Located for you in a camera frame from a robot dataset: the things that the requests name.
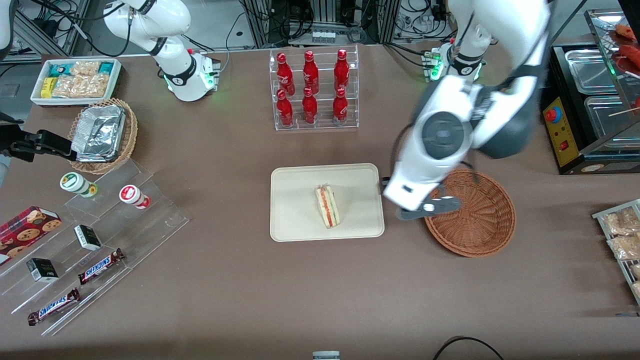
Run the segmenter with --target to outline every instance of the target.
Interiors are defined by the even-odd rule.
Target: white tray
[[[83,97],[80,99],[61,99],[57,97],[53,97],[50,99],[45,99],[40,97],[40,91],[42,90],[42,83],[44,79],[49,75],[49,71],[53,65],[61,65],[68,63],[75,63],[76,61],[99,61],[102,63],[113,63],[113,68],[111,69],[111,73],[109,74],[109,82],[107,83],[107,88],[104,91],[103,97]],[[74,105],[89,105],[98,101],[108,100],[111,98],[113,94],[113,90],[116,87],[116,83],[118,82],[118,75],[120,74],[121,64],[117,59],[114,58],[69,58],[69,59],[59,59],[59,60],[47,60],[42,64],[42,68],[40,69],[40,75],[38,75],[38,80],[36,81],[36,85],[33,87],[33,91],[31,92],[31,101],[34,104],[40,106],[74,106]]]
[[[271,238],[310,241],[376,238],[385,231],[378,168],[370,163],[277,168],[271,173]],[[316,187],[329,184],[342,222],[327,229]]]

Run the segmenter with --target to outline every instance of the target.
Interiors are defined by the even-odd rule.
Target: coca-cola bottle
[[[276,107],[278,108],[278,116],[280,117],[280,122],[284,127],[292,127],[293,126],[293,108],[291,107],[291,103],[287,99],[287,94],[282,89],[278,89],[276,92],[276,96],[278,97],[278,102],[276,102]]]
[[[333,87],[336,91],[339,88],[347,88],[349,84],[349,64],[347,63],[347,51],[345,49],[338,50],[338,61],[333,68],[333,76],[335,81]]]
[[[333,100],[333,123],[342,126],[347,122],[347,106],[349,102],[344,97],[344,88],[335,91],[335,99]]]
[[[278,82],[280,88],[284,90],[288,96],[293,96],[296,93],[296,87],[293,85],[293,71],[287,63],[287,57],[284,53],[279,53],[276,57],[278,59]]]
[[[305,97],[302,99],[302,108],[305,112],[305,122],[309,125],[316,123],[318,115],[318,102],[314,97],[314,92],[309,86],[305,87]]]
[[[302,69],[305,77],[305,86],[309,86],[314,94],[320,91],[320,79],[318,76],[318,65],[314,61],[314,52],[305,51],[305,67]]]

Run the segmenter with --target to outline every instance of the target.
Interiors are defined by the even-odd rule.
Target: sandwich slice
[[[329,185],[321,185],[316,188],[316,197],[320,214],[324,220],[327,229],[338,226],[340,224],[340,215],[338,215],[338,207],[335,205],[333,191]]]

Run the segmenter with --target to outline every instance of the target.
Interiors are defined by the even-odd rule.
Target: wicker basket
[[[118,105],[123,107],[127,111],[124,129],[122,130],[122,140],[120,142],[120,154],[118,155],[118,158],[111,163],[81,163],[79,161],[69,161],[71,163],[71,166],[78,171],[89,172],[95,175],[102,175],[109,170],[124,164],[133,153],[133,148],[136,146],[136,136],[138,135],[138,120],[136,119],[136,114],[131,111],[131,108],[129,107],[129,105],[127,105],[126,102],[119,99],[100,101],[89,106],[92,108],[98,108],[107,105]],[[78,125],[79,119],[80,114],[76,116],[76,121],[74,121],[73,125],[71,125],[71,130],[69,131],[69,135],[67,136],[69,140],[72,140],[74,138],[74,134],[76,133],[76,126]]]
[[[431,234],[447,249],[470,258],[502,250],[516,228],[516,211],[509,195],[495,180],[480,172],[457,169],[444,180],[447,195],[460,199],[461,208],[426,217]],[[433,197],[438,197],[435,190]]]

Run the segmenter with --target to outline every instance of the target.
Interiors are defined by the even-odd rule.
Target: cookie box
[[[0,226],[0,265],[62,224],[58,214],[31,206]]]
[[[104,96],[74,98],[74,99],[42,97],[40,95],[40,91],[42,90],[42,86],[45,83],[45,79],[49,76],[51,67],[68,64],[68,63],[74,63],[75,61],[100,61],[102,63],[113,64],[113,67],[111,68],[111,73],[109,75],[109,81],[107,82],[107,88],[104,92]],[[36,85],[33,87],[33,91],[31,92],[31,101],[34,104],[37,104],[40,106],[79,106],[79,105],[89,105],[98,101],[108,100],[111,98],[113,91],[116,88],[116,83],[118,82],[118,75],[120,75],[121,67],[122,65],[120,64],[120,62],[114,58],[67,58],[67,59],[47,60],[42,64],[40,75],[38,75],[38,80],[36,80]]]

